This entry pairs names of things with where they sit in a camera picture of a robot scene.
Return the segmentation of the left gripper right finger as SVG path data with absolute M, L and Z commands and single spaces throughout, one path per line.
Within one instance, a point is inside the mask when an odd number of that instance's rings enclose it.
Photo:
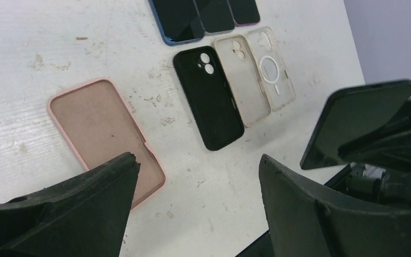
M 411 256 L 411 210 L 347 196 L 269 155 L 258 171 L 275 256 Z

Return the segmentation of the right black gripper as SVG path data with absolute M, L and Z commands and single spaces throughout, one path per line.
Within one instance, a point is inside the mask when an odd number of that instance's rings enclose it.
M 326 187 L 363 201 L 411 209 L 411 100 L 383 127 L 340 146 L 338 156 L 361 163 L 346 165 Z

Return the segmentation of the black phone case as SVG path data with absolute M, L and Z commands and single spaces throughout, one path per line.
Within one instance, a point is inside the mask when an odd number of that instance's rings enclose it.
M 215 49 L 180 51 L 173 66 L 205 147 L 217 151 L 242 137 L 244 124 Z

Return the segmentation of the beige phone case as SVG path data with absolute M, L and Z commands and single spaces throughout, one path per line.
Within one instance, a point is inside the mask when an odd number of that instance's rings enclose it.
M 212 43 L 229 82 L 245 127 L 267 117 L 271 109 L 252 52 L 242 35 L 222 37 Z

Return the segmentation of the phone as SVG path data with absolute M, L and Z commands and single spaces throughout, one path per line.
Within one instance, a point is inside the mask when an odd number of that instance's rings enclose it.
M 346 164 L 342 145 L 384 126 L 411 96 L 411 80 L 347 87 L 332 93 L 306 146 L 300 167 L 319 169 Z
M 150 0 L 163 41 L 169 46 L 197 42 L 204 29 L 193 0 Z
M 260 22 L 256 0 L 228 0 L 228 4 L 237 26 L 254 25 Z

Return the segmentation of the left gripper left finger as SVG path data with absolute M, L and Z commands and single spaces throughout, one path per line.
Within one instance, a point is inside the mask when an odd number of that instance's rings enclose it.
M 123 153 L 0 204 L 0 256 L 118 256 L 140 164 Z

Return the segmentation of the black smartphone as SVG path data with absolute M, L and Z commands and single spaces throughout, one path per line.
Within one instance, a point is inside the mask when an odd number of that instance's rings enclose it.
M 234 30 L 235 25 L 227 0 L 195 0 L 195 4 L 207 34 Z

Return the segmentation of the pink phone case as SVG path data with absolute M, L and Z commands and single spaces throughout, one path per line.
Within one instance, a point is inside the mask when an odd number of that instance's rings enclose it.
M 165 171 L 117 87 L 97 79 L 50 98 L 48 113 L 88 171 L 130 152 L 141 164 L 132 202 L 136 208 L 166 182 Z

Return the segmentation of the clear phone case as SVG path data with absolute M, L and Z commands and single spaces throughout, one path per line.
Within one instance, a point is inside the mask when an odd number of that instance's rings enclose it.
M 295 100 L 295 91 L 272 29 L 261 27 L 252 30 L 246 34 L 246 39 L 270 108 L 274 112 L 279 111 Z

